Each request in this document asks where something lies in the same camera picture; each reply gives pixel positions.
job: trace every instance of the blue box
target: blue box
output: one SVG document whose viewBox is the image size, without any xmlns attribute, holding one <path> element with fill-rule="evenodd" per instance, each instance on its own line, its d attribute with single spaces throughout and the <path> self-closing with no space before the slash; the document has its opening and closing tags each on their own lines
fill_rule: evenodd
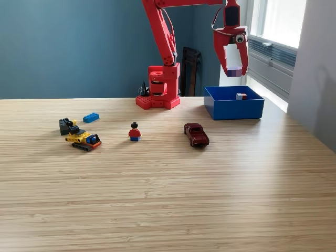
<svg viewBox="0 0 336 252">
<path fill-rule="evenodd" d="M 83 117 L 83 122 L 92 123 L 93 121 L 96 121 L 98 119 L 99 119 L 99 115 L 97 113 L 92 113 L 86 117 Z"/>
<path fill-rule="evenodd" d="M 245 93 L 247 100 L 236 100 Z M 265 100 L 248 86 L 205 87 L 204 105 L 214 120 L 259 119 Z"/>
</svg>

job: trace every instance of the red robotic arm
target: red robotic arm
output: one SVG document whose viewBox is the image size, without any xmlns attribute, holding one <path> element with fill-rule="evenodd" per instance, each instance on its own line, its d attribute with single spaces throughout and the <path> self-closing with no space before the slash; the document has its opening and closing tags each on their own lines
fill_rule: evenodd
<svg viewBox="0 0 336 252">
<path fill-rule="evenodd" d="M 215 29 L 214 24 L 221 9 L 218 10 L 212 23 L 215 51 L 225 74 L 228 77 L 239 77 L 246 74 L 248 67 L 247 26 L 240 26 L 240 7 L 236 0 L 228 0 L 223 12 L 224 28 Z M 229 44 L 236 44 L 240 52 L 241 67 L 227 67 L 226 46 Z"/>
<path fill-rule="evenodd" d="M 240 18 L 240 10 L 236 4 L 236 0 L 228 0 L 228 2 L 224 10 L 224 24 L 226 27 L 214 30 L 215 50 L 225 73 L 228 75 L 230 72 L 234 72 L 236 76 L 239 76 L 237 70 L 231 71 L 229 69 L 228 71 L 226 66 L 226 49 L 224 47 L 232 44 L 232 39 L 235 38 L 239 42 L 239 44 L 237 43 L 237 47 L 242 55 L 242 60 L 244 59 L 245 62 L 243 55 L 247 55 L 247 49 L 243 48 L 244 43 L 241 40 L 245 38 L 247 40 L 247 35 L 242 35 L 243 32 L 239 27 L 240 23 L 237 21 Z M 172 109 L 180 104 L 178 96 L 180 64 L 176 62 L 177 52 L 173 25 L 167 15 L 172 30 L 172 33 L 170 33 L 163 17 L 164 8 L 201 4 L 221 5 L 223 4 L 223 0 L 142 0 L 142 4 L 151 24 L 164 66 L 151 66 L 148 68 L 150 94 L 149 96 L 138 96 L 136 103 L 143 109 L 152 107 Z M 244 62 L 243 70 L 240 67 L 240 73 L 244 72 Z"/>
<path fill-rule="evenodd" d="M 223 0 L 142 0 L 142 3 L 164 65 L 175 66 L 177 53 L 173 25 L 168 17 L 172 29 L 172 33 L 170 33 L 163 17 L 163 12 L 165 12 L 163 8 L 200 4 L 223 4 Z"/>
</svg>

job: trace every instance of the toy car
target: toy car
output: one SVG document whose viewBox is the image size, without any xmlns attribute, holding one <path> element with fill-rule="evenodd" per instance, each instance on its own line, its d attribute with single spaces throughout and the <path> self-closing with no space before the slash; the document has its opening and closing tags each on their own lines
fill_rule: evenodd
<svg viewBox="0 0 336 252">
<path fill-rule="evenodd" d="M 209 138 L 198 123 L 187 123 L 184 126 L 184 134 L 189 138 L 192 147 L 204 147 L 209 145 Z"/>
</svg>

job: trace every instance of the red shirt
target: red shirt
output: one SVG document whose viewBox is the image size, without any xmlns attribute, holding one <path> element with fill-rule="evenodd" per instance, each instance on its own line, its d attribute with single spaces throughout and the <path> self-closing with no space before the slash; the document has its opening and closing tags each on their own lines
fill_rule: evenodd
<svg viewBox="0 0 336 252">
<path fill-rule="evenodd" d="M 137 129 L 131 129 L 130 132 L 128 133 L 128 136 L 130 138 L 139 138 L 139 137 L 141 137 L 141 133 Z"/>
</svg>

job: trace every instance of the blue pants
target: blue pants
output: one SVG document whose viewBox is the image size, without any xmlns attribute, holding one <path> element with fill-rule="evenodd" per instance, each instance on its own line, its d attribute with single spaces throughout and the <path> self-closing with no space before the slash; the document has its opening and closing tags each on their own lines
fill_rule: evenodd
<svg viewBox="0 0 336 252">
<path fill-rule="evenodd" d="M 131 138 L 131 141 L 138 142 L 139 140 L 140 140 L 140 137 L 138 137 L 138 138 Z"/>
</svg>

